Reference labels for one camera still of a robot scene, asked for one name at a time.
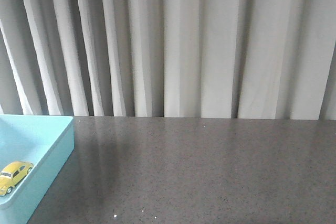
plastic container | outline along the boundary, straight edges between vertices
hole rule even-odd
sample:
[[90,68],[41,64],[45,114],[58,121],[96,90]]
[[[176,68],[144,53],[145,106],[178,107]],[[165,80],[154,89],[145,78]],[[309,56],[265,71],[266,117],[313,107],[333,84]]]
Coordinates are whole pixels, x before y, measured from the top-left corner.
[[0,115],[0,170],[13,161],[33,169],[0,197],[0,223],[27,223],[74,148],[71,116]]

gray countertop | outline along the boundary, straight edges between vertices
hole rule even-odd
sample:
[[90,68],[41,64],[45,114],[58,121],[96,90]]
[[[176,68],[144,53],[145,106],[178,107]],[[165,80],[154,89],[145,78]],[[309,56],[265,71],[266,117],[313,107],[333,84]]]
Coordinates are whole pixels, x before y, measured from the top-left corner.
[[336,223],[336,122],[75,117],[41,223]]

yellow toy car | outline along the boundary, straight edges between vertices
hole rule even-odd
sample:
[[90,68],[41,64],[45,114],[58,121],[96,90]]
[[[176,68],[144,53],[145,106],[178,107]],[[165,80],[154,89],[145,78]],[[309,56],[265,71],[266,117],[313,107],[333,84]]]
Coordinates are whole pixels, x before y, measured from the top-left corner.
[[13,188],[32,170],[29,162],[14,161],[0,172],[0,196],[10,194]]

car wheel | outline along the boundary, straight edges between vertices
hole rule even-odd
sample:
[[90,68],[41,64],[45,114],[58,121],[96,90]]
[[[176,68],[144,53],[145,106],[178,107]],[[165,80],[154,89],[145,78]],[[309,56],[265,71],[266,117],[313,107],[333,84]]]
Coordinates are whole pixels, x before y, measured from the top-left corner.
[[13,188],[12,187],[8,187],[6,194],[10,194],[12,192]]

curtain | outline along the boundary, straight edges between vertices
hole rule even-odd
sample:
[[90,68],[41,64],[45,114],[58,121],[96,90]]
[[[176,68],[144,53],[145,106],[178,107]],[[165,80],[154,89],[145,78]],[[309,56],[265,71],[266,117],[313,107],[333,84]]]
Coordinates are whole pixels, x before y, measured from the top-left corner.
[[335,0],[0,0],[0,113],[336,119]]

